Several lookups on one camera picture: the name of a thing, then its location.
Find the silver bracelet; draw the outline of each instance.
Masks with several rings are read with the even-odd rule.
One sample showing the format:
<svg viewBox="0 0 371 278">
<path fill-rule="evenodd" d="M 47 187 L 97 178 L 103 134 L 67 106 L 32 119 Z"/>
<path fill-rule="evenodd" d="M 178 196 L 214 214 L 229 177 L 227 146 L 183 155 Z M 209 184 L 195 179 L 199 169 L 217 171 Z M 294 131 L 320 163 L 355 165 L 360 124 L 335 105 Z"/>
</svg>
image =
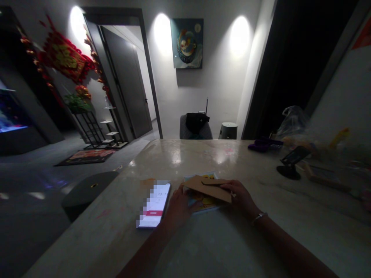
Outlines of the silver bracelet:
<svg viewBox="0 0 371 278">
<path fill-rule="evenodd" d="M 268 213 L 267 212 L 259 213 L 259 215 L 251 222 L 251 225 L 254 226 L 255 221 L 258 220 L 259 218 L 262 218 L 264 215 L 268 215 Z"/>
</svg>

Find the kraft paper envelope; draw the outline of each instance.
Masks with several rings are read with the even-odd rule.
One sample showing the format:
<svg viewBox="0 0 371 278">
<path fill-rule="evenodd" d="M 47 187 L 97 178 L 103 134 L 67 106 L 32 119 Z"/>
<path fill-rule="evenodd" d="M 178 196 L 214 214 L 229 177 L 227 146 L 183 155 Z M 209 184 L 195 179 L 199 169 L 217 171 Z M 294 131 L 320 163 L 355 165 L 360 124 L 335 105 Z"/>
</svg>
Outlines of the kraft paper envelope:
<svg viewBox="0 0 371 278">
<path fill-rule="evenodd" d="M 217 186 L 204 185 L 203 182 L 206 180 L 207 178 L 203 178 L 201 176 L 194 176 L 189 180 L 183 182 L 182 184 L 190 189 L 226 201 L 228 203 L 232 203 L 232 196 L 230 192 Z"/>
<path fill-rule="evenodd" d="M 204 185 L 214 185 L 214 186 L 226 184 L 227 182 L 229 182 L 229 180 L 223 180 L 223 179 L 213 180 L 213 179 L 207 179 L 207 178 L 202 180 L 202 183 Z"/>
</svg>

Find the floor rug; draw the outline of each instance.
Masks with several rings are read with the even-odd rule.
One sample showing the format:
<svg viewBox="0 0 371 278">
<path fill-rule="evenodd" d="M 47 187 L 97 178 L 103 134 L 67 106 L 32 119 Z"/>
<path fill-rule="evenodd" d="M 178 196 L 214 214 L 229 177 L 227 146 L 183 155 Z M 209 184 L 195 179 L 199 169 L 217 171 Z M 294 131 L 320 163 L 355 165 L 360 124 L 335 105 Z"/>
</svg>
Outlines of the floor rug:
<svg viewBox="0 0 371 278">
<path fill-rule="evenodd" d="M 79 165 L 89 163 L 101 163 L 110 158 L 116 151 L 110 149 L 93 149 L 86 151 L 78 151 L 70 158 L 63 160 L 54 166 Z"/>
</svg>

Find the fish tank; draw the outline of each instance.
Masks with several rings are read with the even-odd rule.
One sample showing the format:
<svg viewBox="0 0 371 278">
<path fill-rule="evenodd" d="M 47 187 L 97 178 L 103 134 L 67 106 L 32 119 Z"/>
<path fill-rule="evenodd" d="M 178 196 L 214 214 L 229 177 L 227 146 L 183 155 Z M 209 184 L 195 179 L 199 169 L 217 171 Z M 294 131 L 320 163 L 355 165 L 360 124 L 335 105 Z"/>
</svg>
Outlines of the fish tank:
<svg viewBox="0 0 371 278">
<path fill-rule="evenodd" d="M 14 92 L 0 89 L 0 133 L 25 129 L 32 125 Z"/>
</svg>

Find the marble countertop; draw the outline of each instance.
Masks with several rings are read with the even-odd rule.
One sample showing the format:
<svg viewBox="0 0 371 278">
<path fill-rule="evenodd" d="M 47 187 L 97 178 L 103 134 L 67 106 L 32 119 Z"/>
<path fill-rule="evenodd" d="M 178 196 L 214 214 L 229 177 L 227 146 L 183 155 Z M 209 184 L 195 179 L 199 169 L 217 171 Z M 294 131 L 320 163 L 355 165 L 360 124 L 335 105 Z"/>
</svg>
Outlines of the marble countertop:
<svg viewBox="0 0 371 278">
<path fill-rule="evenodd" d="M 340 277 L 371 277 L 371 214 L 349 194 L 276 171 L 285 153 L 251 141 L 155 140 L 125 168 L 24 277 L 115 277 L 151 230 L 137 230 L 140 180 L 216 171 L 240 180 L 256 204 Z M 286 277 L 260 234 L 233 207 L 191 217 L 162 253 L 158 277 Z"/>
</svg>

